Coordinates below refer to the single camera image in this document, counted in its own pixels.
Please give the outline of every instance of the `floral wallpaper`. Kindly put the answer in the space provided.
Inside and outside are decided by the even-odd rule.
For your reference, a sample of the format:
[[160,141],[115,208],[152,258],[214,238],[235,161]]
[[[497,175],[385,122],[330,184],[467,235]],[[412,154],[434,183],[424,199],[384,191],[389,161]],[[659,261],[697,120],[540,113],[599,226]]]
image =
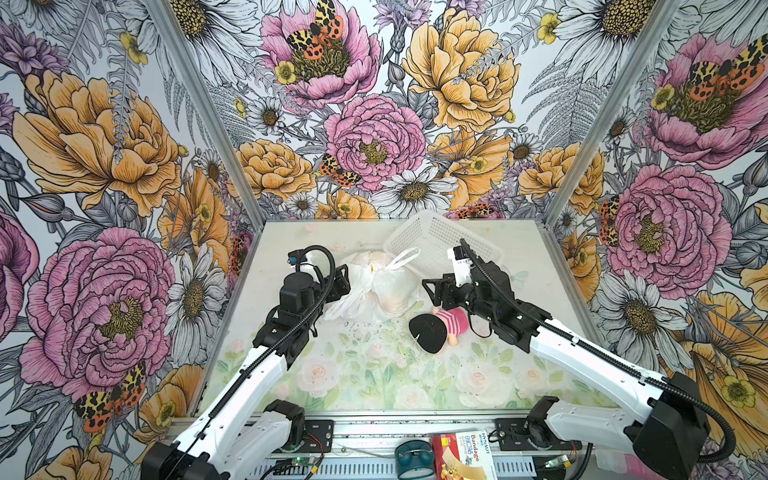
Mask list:
[[[654,2],[170,5],[266,218],[500,219],[543,217]],[[138,48],[167,56],[132,12]]]
[[140,13],[0,1],[9,478],[139,478],[196,401],[253,242],[187,92],[161,81],[168,58],[139,46],[158,41]]
[[[768,478],[766,18],[765,2],[682,2],[551,225],[610,348],[696,379],[734,427],[707,480]],[[534,163],[521,184],[556,164]]]

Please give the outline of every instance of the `cable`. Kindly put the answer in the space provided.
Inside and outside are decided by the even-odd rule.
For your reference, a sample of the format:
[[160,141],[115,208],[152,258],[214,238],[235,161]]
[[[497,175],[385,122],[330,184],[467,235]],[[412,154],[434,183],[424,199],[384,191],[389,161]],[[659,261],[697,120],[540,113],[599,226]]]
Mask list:
[[472,333],[474,333],[475,335],[479,336],[482,339],[487,339],[488,337],[493,335],[493,330],[489,330],[488,331],[488,335],[486,335],[486,336],[480,335],[479,333],[477,333],[475,331],[475,326],[472,325],[472,315],[467,315],[467,318],[469,319],[469,328],[472,330]]
[[[493,287],[494,290],[496,290],[496,293],[506,302],[508,303],[512,308],[517,310],[517,312],[520,315],[524,315],[528,317],[529,319],[533,320],[534,322],[538,323],[540,326],[543,326],[545,329],[550,330],[553,333],[556,333],[557,335],[567,339],[568,341],[571,341],[572,335],[565,332],[564,330],[559,329],[558,327],[551,325],[550,323],[546,323],[544,320],[538,319],[527,312],[525,312],[520,306],[515,302],[515,299],[509,296],[505,290],[499,286],[488,274],[488,272],[485,271],[485,268],[482,266],[482,263],[479,261],[478,256],[475,255],[475,252],[472,251],[471,248],[469,248],[469,245],[467,244],[467,241],[463,238],[459,240],[459,242],[462,245],[462,248],[466,252],[469,259],[472,261],[472,265],[476,266],[478,271],[485,277],[485,279],[488,281],[488,283]],[[717,452],[710,453],[708,455],[699,455],[699,458],[697,460],[698,463],[713,463],[713,462],[719,462],[720,460],[724,460],[725,458],[730,457],[730,455],[733,453],[733,451],[736,449],[736,434],[733,432],[733,428],[731,428],[728,421],[723,418],[723,416],[715,409],[707,405],[706,403],[702,402],[701,400],[693,397],[692,395],[688,394],[687,392],[677,388],[676,386],[672,386],[666,382],[662,382],[661,380],[657,380],[652,377],[646,377],[643,373],[638,372],[636,369],[630,367],[629,365],[620,362],[613,358],[612,356],[608,355],[607,353],[603,352],[601,349],[590,345],[586,342],[579,342],[578,345],[587,350],[588,352],[592,353],[593,355],[603,359],[605,362],[610,363],[611,365],[615,366],[619,370],[632,375],[636,379],[644,379],[646,383],[649,385],[655,386],[658,389],[664,390],[665,392],[670,393],[673,396],[676,396],[677,398],[690,403],[691,405],[695,406],[702,412],[706,413],[709,417],[712,418],[723,430],[723,437],[725,438],[725,442],[721,445],[720,449],[717,450]]]
[[309,438],[314,440],[317,446],[320,447],[320,458],[317,459],[317,462],[315,462],[315,465],[312,465],[312,468],[310,468],[310,472],[306,474],[306,477],[304,477],[304,480],[310,480],[310,478],[312,478],[312,476],[317,473],[318,469],[320,468],[320,465],[323,463],[323,460],[325,460],[326,453],[325,453],[325,449],[323,448],[323,444],[320,443],[317,437],[315,437],[311,433],[307,433],[306,437],[304,438]]
[[269,467],[267,471],[264,472],[264,475],[261,475],[260,480],[264,480],[267,476],[269,476],[270,473],[277,474],[277,473],[285,472],[286,470],[290,470],[294,467],[295,465],[291,462],[288,462],[283,465],[281,465],[280,463],[276,463],[275,465],[272,465],[271,467]]
[[312,308],[307,310],[299,319],[299,321],[296,323],[296,325],[292,326],[288,332],[280,339],[278,339],[271,347],[264,350],[264,352],[259,355],[258,358],[256,358],[248,367],[240,370],[240,376],[237,377],[237,380],[235,380],[235,383],[232,384],[232,386],[227,390],[227,392],[224,394],[223,397],[221,397],[221,400],[210,410],[210,414],[208,416],[208,421],[206,422],[203,429],[201,429],[197,435],[195,436],[195,440],[192,441],[192,444],[187,448],[187,451],[184,452],[184,454],[178,459],[178,461],[174,464],[173,468],[168,472],[168,475],[165,476],[165,480],[168,480],[170,476],[174,473],[176,470],[176,467],[179,466],[181,463],[181,460],[186,458],[187,453],[194,447],[195,443],[197,443],[197,440],[199,440],[202,437],[203,432],[208,428],[210,425],[210,422],[218,415],[221,410],[224,408],[224,406],[227,404],[227,402],[230,401],[232,398],[232,395],[237,391],[237,389],[240,388],[241,385],[250,377],[250,374],[253,373],[253,371],[256,369],[256,367],[259,366],[268,356],[272,355],[272,353],[275,352],[281,345],[283,345],[290,337],[293,336],[301,327],[304,326],[304,324],[314,315],[314,313],[323,307],[323,304],[326,302],[326,298],[328,297],[328,294],[331,291],[331,288],[333,287],[333,279],[336,278],[336,261],[333,259],[333,254],[328,250],[327,248],[323,247],[322,245],[312,245],[310,247],[305,248],[302,250],[301,254],[299,255],[299,260],[296,262],[296,271],[300,271],[300,264],[301,259],[304,258],[307,252],[312,250],[319,250],[323,252],[326,257],[328,257],[328,264],[330,265],[330,278],[332,281],[326,283],[326,285],[323,287],[323,289],[320,291],[320,295],[317,297],[317,300],[312,305]]
[[587,444],[587,451],[584,452],[584,457],[579,460],[578,466],[576,467],[576,473],[574,473],[574,476],[572,476],[569,480],[579,480],[584,472],[587,471],[587,467],[589,466],[589,458],[592,456],[593,447],[594,445],[591,443]]

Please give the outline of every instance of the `purple flower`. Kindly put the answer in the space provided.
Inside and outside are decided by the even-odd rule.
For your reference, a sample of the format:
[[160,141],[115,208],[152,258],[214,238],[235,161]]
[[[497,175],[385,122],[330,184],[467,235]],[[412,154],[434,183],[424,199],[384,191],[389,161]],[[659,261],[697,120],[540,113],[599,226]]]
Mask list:
[[654,151],[708,170],[729,165],[768,135],[768,75],[760,75],[743,90],[728,87],[703,101],[691,97],[691,65],[703,61],[721,65],[748,45],[732,47],[730,41],[718,45],[715,37],[694,35],[667,62],[668,71],[657,74],[652,110],[644,125],[645,141]]
[[336,2],[336,15],[343,21],[342,37],[318,60],[294,55],[286,41],[295,31],[310,28],[315,21],[314,6],[309,14],[299,11],[288,16],[281,11],[280,16],[267,15],[261,21],[261,48],[266,51],[261,57],[262,65],[275,69],[278,81],[303,108],[342,103],[376,84],[381,57],[379,39],[376,34],[368,36],[354,8],[347,13]]
[[381,28],[408,25],[416,30],[422,23],[429,22],[431,6],[429,0],[378,0],[373,7],[379,13],[376,24]]
[[643,167],[619,196],[618,245],[608,247],[616,274],[629,270],[675,300],[696,293],[725,261],[731,229],[712,177],[691,165]]
[[13,106],[13,100],[8,94],[0,94],[0,133],[10,135],[13,125],[13,114],[18,108]]
[[69,71],[69,60],[58,53],[58,47],[51,46],[35,33],[25,35],[16,24],[0,21],[0,63],[13,68],[25,78],[29,74],[42,76],[50,70],[56,75]]
[[487,7],[488,0],[448,0],[446,8],[455,8],[457,12],[466,10],[468,16],[480,18]]
[[363,190],[379,191],[382,180],[416,170],[424,160],[422,121],[413,110],[398,107],[387,97],[356,97],[341,114],[331,115],[325,127],[327,153],[342,169],[362,176],[357,186]]
[[0,341],[11,332],[24,304],[24,284],[37,270],[38,248],[18,221],[0,212]]
[[[715,453],[719,445],[710,439],[704,443],[702,453],[709,455]],[[741,480],[739,467],[730,458],[714,463],[700,463],[690,475],[691,480]]]
[[109,391],[139,362],[155,373],[170,350],[163,330],[174,280],[165,252],[128,228],[54,253],[29,289],[35,336],[19,358],[22,378],[79,399]]

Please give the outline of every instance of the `daisy center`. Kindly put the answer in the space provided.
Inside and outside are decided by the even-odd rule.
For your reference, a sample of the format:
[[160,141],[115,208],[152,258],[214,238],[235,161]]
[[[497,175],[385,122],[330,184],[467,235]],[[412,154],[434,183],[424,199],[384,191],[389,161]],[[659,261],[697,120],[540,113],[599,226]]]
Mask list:
[[512,151],[512,157],[516,160],[526,158],[531,153],[531,148],[528,145],[519,145]]
[[160,413],[157,414],[155,425],[162,429],[168,428],[171,422],[173,422],[174,413],[176,413],[176,404],[173,402],[164,403],[160,407]]
[[352,206],[351,206],[351,205],[349,205],[349,204],[338,204],[338,205],[336,206],[336,210],[338,210],[338,212],[339,212],[340,214],[342,214],[342,215],[344,215],[344,216],[347,216],[347,215],[349,215],[350,213],[352,213]]
[[639,333],[649,334],[656,331],[656,317],[650,309],[639,300],[630,300],[624,305],[629,324]]
[[208,168],[206,169],[208,173],[208,178],[213,180],[214,182],[219,181],[219,166],[216,165],[214,162],[210,162],[208,164]]
[[613,0],[603,12],[603,29],[617,37],[637,34],[656,0]]
[[372,141],[369,144],[360,142],[359,149],[366,155],[366,163],[368,165],[383,164],[386,160],[386,147],[381,145],[378,141]]
[[664,225],[654,223],[649,214],[640,220],[640,226],[640,233],[635,236],[634,241],[640,244],[640,250],[645,253],[657,253],[664,245],[664,239],[661,237]]
[[277,124],[277,112],[267,108],[263,115],[264,124],[268,127],[274,127]]
[[126,339],[132,340],[136,330],[139,329],[144,321],[144,309],[141,303],[133,297],[112,303],[109,306],[111,317],[108,323],[99,327],[102,335],[113,339],[118,333],[125,335]]
[[187,311],[187,317],[194,318],[203,308],[203,283],[199,280],[192,280],[187,287],[187,294],[184,296],[184,309]]
[[750,393],[747,392],[746,387],[741,382],[734,382],[728,385],[728,393],[731,399],[742,403],[750,396]]
[[205,11],[197,0],[170,0],[170,6],[185,35],[198,35],[205,29]]
[[278,68],[278,75],[282,78],[289,78],[291,75],[293,75],[293,69],[291,68],[292,65],[288,62],[284,62],[280,64]]
[[403,200],[415,202],[426,197],[427,192],[429,192],[429,189],[427,189],[427,186],[424,184],[405,185],[400,191],[400,198]]
[[626,129],[627,124],[625,124],[623,120],[616,120],[614,124],[611,125],[611,129],[608,131],[608,133],[612,137],[618,137],[622,135]]

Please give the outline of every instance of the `metal base plate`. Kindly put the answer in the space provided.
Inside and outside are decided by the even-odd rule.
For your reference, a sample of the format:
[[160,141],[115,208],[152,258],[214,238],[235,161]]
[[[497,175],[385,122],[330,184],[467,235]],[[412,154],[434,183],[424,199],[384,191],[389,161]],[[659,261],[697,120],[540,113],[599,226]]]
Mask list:
[[[533,443],[531,436],[524,433],[526,419],[496,419],[498,431],[498,447],[502,452],[530,451],[530,450],[572,450],[574,445],[570,441],[556,439],[550,435],[550,446],[542,448]],[[581,449],[581,442],[574,440],[576,449]]]

